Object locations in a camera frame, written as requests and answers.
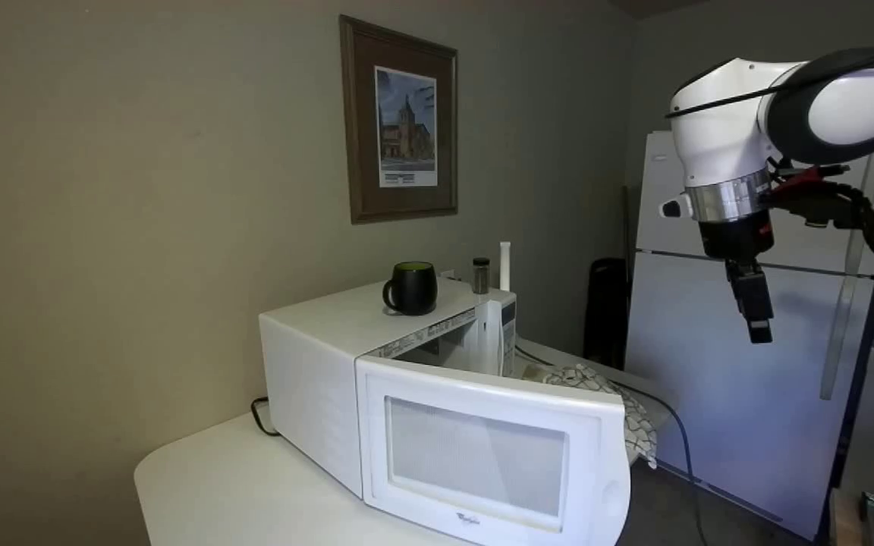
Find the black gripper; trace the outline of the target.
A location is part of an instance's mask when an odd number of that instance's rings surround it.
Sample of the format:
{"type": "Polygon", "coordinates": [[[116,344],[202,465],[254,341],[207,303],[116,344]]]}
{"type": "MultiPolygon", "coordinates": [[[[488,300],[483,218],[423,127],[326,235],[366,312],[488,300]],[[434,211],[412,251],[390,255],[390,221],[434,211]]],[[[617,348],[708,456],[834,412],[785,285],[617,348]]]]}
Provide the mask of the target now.
{"type": "Polygon", "coordinates": [[[702,221],[703,255],[725,264],[728,282],[734,282],[738,308],[748,320],[754,341],[770,341],[770,293],[758,255],[774,244],[774,228],[769,211],[748,216],[740,221],[702,221]]]}

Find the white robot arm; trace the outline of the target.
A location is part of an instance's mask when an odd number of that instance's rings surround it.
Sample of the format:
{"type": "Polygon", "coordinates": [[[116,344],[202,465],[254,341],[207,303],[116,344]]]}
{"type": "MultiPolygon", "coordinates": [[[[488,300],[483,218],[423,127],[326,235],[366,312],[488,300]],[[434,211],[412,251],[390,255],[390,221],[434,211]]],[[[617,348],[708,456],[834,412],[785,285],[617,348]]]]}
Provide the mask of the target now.
{"type": "Polygon", "coordinates": [[[754,341],[770,340],[774,307],[758,255],[774,244],[774,208],[859,231],[874,255],[870,201],[834,181],[874,155],[874,48],[723,59],[674,90],[669,122],[683,205],[703,255],[725,267],[754,341]]]}

